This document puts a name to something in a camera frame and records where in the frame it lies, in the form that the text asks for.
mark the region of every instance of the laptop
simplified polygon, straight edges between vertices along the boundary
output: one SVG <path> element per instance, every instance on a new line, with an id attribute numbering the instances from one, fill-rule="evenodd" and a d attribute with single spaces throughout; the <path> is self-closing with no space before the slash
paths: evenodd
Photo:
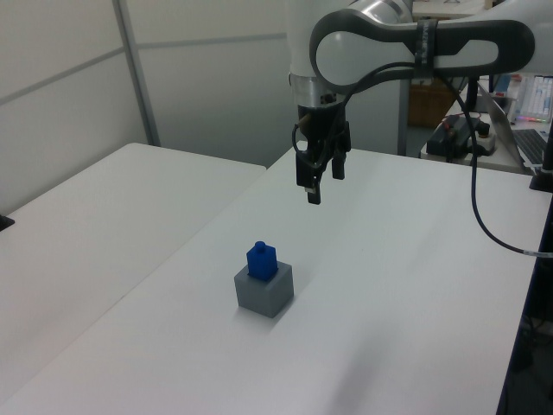
<path id="1" fill-rule="evenodd" d="M 520 172 L 524 172 L 526 167 L 530 167 L 535 172 L 543 162 L 543 152 L 547 145 L 546 138 L 543 138 L 534 129 L 513 131 L 506 114 L 489 92 L 480 83 L 478 88 L 492 120 L 493 129 L 511 155 L 512 160 L 520 168 Z"/>

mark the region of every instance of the black cable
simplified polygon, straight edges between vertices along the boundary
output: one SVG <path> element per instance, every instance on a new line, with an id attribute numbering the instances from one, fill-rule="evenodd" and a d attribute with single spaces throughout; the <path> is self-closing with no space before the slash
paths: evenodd
<path id="1" fill-rule="evenodd" d="M 477 145 L 478 145 L 477 142 L 476 142 L 476 131 L 474 130 L 474 125 L 470 120 L 470 114 L 468 113 L 468 109 L 465 106 L 465 103 L 461 99 L 459 91 L 455 90 L 453 85 L 451 85 L 451 83 L 440 73 L 440 71 L 435 71 L 435 76 L 437 78 L 439 78 L 443 82 L 443 84 L 449 89 L 449 91 L 455 96 L 455 99 L 457 100 L 457 103 L 461 107 L 461 110 L 462 110 L 463 114 L 465 115 L 465 118 L 467 119 L 468 128 L 470 130 L 470 135 L 471 135 L 471 138 L 472 138 L 473 149 L 476 149 Z M 476 221 L 480 225 L 480 228 L 482 229 L 482 231 L 484 231 L 484 233 L 491 240 L 493 240 L 493 242 L 503 246 L 504 248 L 506 248 L 510 251 L 517 252 L 517 253 L 522 253 L 524 255 L 529 255 L 529 256 L 532 256 L 532 257 L 538 257 L 538 258 L 544 258 L 544 259 L 553 259 L 553 252 L 526 251 L 524 249 L 520 249 L 520 248 L 517 248 L 515 246 L 511 246 L 511 245 L 505 243 L 504 241 L 502 241 L 501 239 L 497 238 L 493 233 L 491 233 L 488 230 L 486 225 L 484 225 L 484 222 L 482 221 L 482 218 L 480 217 L 480 212 L 478 211 L 478 205 L 476 203 L 476 170 L 477 170 L 477 163 L 478 163 L 478 156 L 476 155 L 476 153 L 477 153 L 476 151 L 473 151 L 473 157 L 472 157 L 472 160 L 471 160 L 472 180 L 471 180 L 470 195 L 471 195 L 471 202 L 472 202 L 472 205 L 473 205 L 474 217 L 476 218 Z"/>
<path id="2" fill-rule="evenodd" d="M 365 83 L 371 80 L 371 78 L 374 78 L 375 75 L 387 69 L 391 69 L 393 67 L 415 67 L 415 64 L 413 62 L 394 62 L 394 63 L 388 63 L 386 65 L 377 67 L 376 69 L 372 70 L 363 78 L 361 78 L 358 82 L 356 82 L 355 85 L 352 86 L 352 88 L 346 94 L 344 100 L 340 103 L 340 105 L 342 106 L 341 110 L 346 109 L 347 103 L 349 102 L 351 97 L 359 90 L 361 85 L 365 86 Z M 368 87 L 372 87 L 375 85 L 377 85 L 376 82 L 374 84 L 370 84 Z M 336 131 L 336 127 L 338 126 L 338 121 L 340 120 L 341 113 L 342 111 L 338 111 L 336 116 L 334 117 L 333 123 L 331 124 L 330 130 L 328 131 L 328 137 L 324 142 L 321 155 L 319 156 L 319 159 L 316 162 L 312 162 L 311 160 L 308 160 L 298 149 L 297 141 L 296 141 L 296 133 L 300 127 L 298 124 L 294 125 L 294 129 L 292 130 L 292 146 L 294 147 L 296 154 L 302 160 L 302 162 L 308 165 L 311 169 L 318 169 L 325 162 L 330 144 L 334 141 L 334 133 Z"/>
<path id="3" fill-rule="evenodd" d="M 340 105 L 342 105 L 342 109 L 345 110 L 346 109 L 346 105 L 347 103 L 349 102 L 350 98 L 358 91 L 359 87 L 361 85 L 363 86 L 366 86 L 365 83 L 369 84 L 368 87 L 371 87 L 371 86 L 375 86 L 378 84 L 378 82 L 374 82 L 374 84 L 371 84 L 369 81 L 371 80 L 371 78 L 373 78 L 376 74 L 378 73 L 381 73 L 387 69 L 391 69 L 393 67 L 415 67 L 415 64 L 412 63 L 412 62 L 394 62 L 394 63 L 388 63 L 386 65 L 383 65 L 381 67 L 377 67 L 376 69 L 372 70 L 370 73 L 368 73 L 367 75 L 365 75 L 363 78 L 361 78 L 351 89 L 350 91 L 347 93 L 346 97 L 344 98 L 344 100 L 340 103 Z M 455 100 L 457 101 L 457 103 L 459 104 L 460 108 L 461 108 L 461 111 L 462 113 L 465 115 L 465 118 L 467 119 L 467 124 L 468 124 L 468 129 L 470 130 L 470 135 L 471 135 L 471 139 L 472 139 L 472 145 L 473 145 L 473 149 L 477 149 L 478 148 L 478 143 L 476 141 L 476 130 L 474 129 L 474 125 L 471 121 L 471 118 L 470 118 L 470 113 L 468 112 L 468 109 L 467 107 L 465 106 L 465 103 L 463 102 L 463 100 L 461 99 L 461 96 L 459 94 L 459 91 L 457 91 L 453 85 L 451 85 L 451 82 L 449 82 L 449 80 L 447 80 L 441 73 L 439 70 L 435 70 L 434 72 L 434 75 L 440 79 L 443 84 L 449 89 L 449 91 L 455 96 Z M 331 142 L 333 142 L 334 140 L 334 131 L 336 130 L 336 126 L 338 124 L 338 121 L 340 119 L 340 113 L 341 112 L 338 112 L 336 114 L 336 116 L 334 117 L 334 120 L 333 120 L 333 123 L 330 127 L 330 130 L 328 132 L 328 137 L 327 137 L 327 140 L 325 140 L 325 143 L 323 144 L 323 149 L 322 149 L 322 152 L 321 152 L 321 155 L 319 156 L 319 159 L 316 161 L 316 162 L 312 162 L 310 160 L 308 160 L 303 154 L 302 152 L 298 149 L 297 147 L 297 141 L 296 141 L 296 132 L 297 130 L 299 129 L 299 125 L 298 124 L 295 124 L 294 125 L 294 129 L 292 130 L 292 145 L 294 147 L 294 150 L 296 151 L 296 154 L 297 156 L 302 160 L 303 163 L 307 164 L 310 168 L 312 169 L 318 169 L 322 166 L 322 164 L 325 162 L 326 158 L 327 158 L 327 152 L 328 152 L 328 146 Z M 472 202 L 472 206 L 473 206 L 473 212 L 474 212 L 474 217 L 476 218 L 476 221 L 478 222 L 478 224 L 480 225 L 480 228 L 482 229 L 482 231 L 484 231 L 484 233 L 488 236 L 488 238 L 490 238 L 491 240 L 493 240 L 496 244 L 500 245 L 500 246 L 503 246 L 505 249 L 508 249 L 510 251 L 513 251 L 513 252 L 516 252 L 516 253 L 521 253 L 523 255 L 528 255 L 528 256 L 532 256 L 532 257 L 537 257 L 537 258 L 543 258 L 543 259 L 553 259 L 553 252 L 535 252 L 535 251 L 526 251 L 524 249 L 520 249 L 520 248 L 517 248 L 515 246 L 511 246 L 507 243 L 505 243 L 504 241 L 502 241 L 501 239 L 497 238 L 493 233 L 491 233 L 488 228 L 486 227 L 486 225 L 484 224 L 484 221 L 482 220 L 482 218 L 480 217 L 480 212 L 478 210 L 478 205 L 477 205 L 477 202 L 476 202 L 476 172 L 477 172 L 477 166 L 478 165 L 478 155 L 477 155 L 477 151 L 473 151 L 473 157 L 472 157 L 472 160 L 471 160 L 471 167 L 472 167 L 472 177 L 471 177 L 471 202 Z"/>

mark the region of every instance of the floor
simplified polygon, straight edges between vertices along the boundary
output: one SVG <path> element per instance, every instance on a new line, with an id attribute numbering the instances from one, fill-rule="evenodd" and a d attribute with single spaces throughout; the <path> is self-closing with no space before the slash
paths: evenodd
<path id="1" fill-rule="evenodd" d="M 531 356 L 529 367 L 507 374 L 498 415 L 553 414 L 553 337 L 536 335 Z"/>

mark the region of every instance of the blue block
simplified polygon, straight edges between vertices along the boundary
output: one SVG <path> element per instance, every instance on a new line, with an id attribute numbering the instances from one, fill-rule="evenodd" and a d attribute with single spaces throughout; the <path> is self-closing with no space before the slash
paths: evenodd
<path id="1" fill-rule="evenodd" d="M 246 253 L 248 259 L 248 275 L 269 281 L 277 274 L 277 250 L 264 242 L 256 242 L 256 245 Z"/>
<path id="2" fill-rule="evenodd" d="M 506 93 L 511 83 L 511 75 L 500 75 L 495 84 L 494 91 L 496 93 Z"/>

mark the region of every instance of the gray block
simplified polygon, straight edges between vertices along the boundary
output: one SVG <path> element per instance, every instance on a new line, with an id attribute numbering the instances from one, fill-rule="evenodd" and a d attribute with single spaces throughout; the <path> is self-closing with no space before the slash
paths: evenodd
<path id="1" fill-rule="evenodd" d="M 269 281 L 250 277 L 248 265 L 234 277 L 238 305 L 267 317 L 276 316 L 294 296 L 292 266 L 278 262 L 278 271 Z"/>

